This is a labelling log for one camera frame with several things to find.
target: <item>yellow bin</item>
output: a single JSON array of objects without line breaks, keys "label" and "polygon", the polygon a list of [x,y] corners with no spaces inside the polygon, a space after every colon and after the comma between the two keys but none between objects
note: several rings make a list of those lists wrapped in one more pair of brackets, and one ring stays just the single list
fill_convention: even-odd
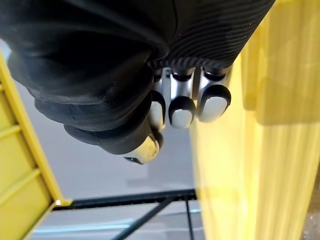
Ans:
[{"label": "yellow bin", "polygon": [[55,205],[67,205],[0,53],[0,239],[27,238]]}]

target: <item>black metal rail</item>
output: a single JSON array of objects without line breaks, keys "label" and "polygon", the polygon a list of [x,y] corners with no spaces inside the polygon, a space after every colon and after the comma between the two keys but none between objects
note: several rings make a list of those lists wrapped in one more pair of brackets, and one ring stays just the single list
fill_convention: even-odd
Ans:
[{"label": "black metal rail", "polygon": [[70,206],[56,206],[53,209],[53,211],[159,203],[155,208],[143,215],[137,221],[132,223],[130,227],[126,228],[115,238],[113,238],[113,240],[124,240],[132,233],[134,233],[137,229],[139,229],[141,226],[143,226],[146,222],[148,222],[151,218],[153,218],[157,213],[163,210],[166,206],[168,206],[170,203],[177,201],[185,201],[190,240],[194,240],[195,237],[192,227],[192,218],[189,209],[189,200],[196,199],[197,196],[194,189],[161,191],[134,195],[79,199],[74,200]]},{"label": "black metal rail", "polygon": [[194,189],[161,191],[152,193],[142,193],[133,195],[120,195],[111,197],[76,199],[70,206],[56,206],[53,211],[73,210],[73,209],[93,209],[104,207],[116,207],[136,204],[152,204],[161,203],[167,198],[173,198],[173,202],[196,200],[196,192]]}]

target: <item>yellow crate wall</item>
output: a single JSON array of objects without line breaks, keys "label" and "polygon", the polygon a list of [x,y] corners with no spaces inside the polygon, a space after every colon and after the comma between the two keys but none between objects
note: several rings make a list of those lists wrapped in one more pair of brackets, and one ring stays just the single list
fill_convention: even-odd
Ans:
[{"label": "yellow crate wall", "polygon": [[63,198],[0,53],[0,239],[26,238]]},{"label": "yellow crate wall", "polygon": [[235,61],[232,101],[191,126],[207,240],[299,240],[320,159],[320,1],[276,0]]}]

